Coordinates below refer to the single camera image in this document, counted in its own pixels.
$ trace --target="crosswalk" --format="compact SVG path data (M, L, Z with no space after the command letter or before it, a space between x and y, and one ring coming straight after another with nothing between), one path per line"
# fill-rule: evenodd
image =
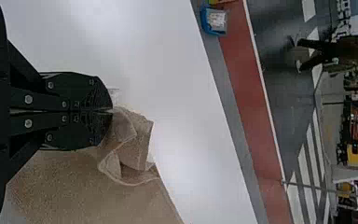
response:
M319 40L319 30L318 27L315 27L312 32L308 35L307 39L310 40ZM315 52L314 49L309 49L310 56ZM318 85L319 78L321 77L323 70L323 66L321 64L316 65L312 68L312 79L313 79L313 87L316 88Z
M298 171L293 172L291 183L324 187L324 156L322 154L322 143L319 135L319 122L316 110L313 112L313 120L307 129L307 142L301 146L298 154ZM295 224L307 223L328 223L330 203L328 198L322 199L322 192L315 189L302 188L290 185L287 188L287 195Z
M314 0L302 0L302 9L304 22L309 22L316 16ZM319 40L318 27L313 28L307 39ZM310 57L314 52L314 49L309 49ZM315 89L322 72L323 66L321 64L312 69L312 80ZM306 135L306 142L302 144L297 157L298 169L293 171L290 182L325 188L324 154L316 109L313 111ZM287 196L295 224L328 223L330 201L325 192L289 185L287 187Z

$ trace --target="person walking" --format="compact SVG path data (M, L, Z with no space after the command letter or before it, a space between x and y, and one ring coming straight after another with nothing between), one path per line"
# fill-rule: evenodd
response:
M341 37L337 43L322 40L299 39L297 45L320 53L304 63L296 63L299 72L312 69L314 66L338 58L339 64L355 66L358 64L358 35Z

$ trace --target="bolt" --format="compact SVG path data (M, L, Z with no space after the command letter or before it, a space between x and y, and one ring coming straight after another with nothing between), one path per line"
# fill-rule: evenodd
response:
M32 97L32 95L26 95L24 101L27 105L30 105L34 101L34 98Z
M28 128L28 129L32 128L32 120L26 119L24 125L25 125L25 128Z
M48 140L48 142L51 142L53 140L53 135L51 133L49 133L47 136L46 136L46 140Z
M49 82L49 83L48 83L48 88L52 90L52 89L54 88L54 83Z

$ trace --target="gray pavement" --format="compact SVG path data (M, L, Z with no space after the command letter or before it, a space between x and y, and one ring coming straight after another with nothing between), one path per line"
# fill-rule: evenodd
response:
M324 75L315 92L325 158L326 187L328 189L336 188L332 181L331 165L337 164L336 150L339 142L343 105L323 105L323 103L342 102L344 100L343 79L343 74L336 77ZM337 195L329 193L328 197L330 199L330 212L334 215L337 211Z

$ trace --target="shoe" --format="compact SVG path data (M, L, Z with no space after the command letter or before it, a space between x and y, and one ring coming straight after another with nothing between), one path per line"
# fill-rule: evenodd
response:
M302 63L300 60L296 60L296 69L299 74L301 74L301 70L300 70L301 64Z

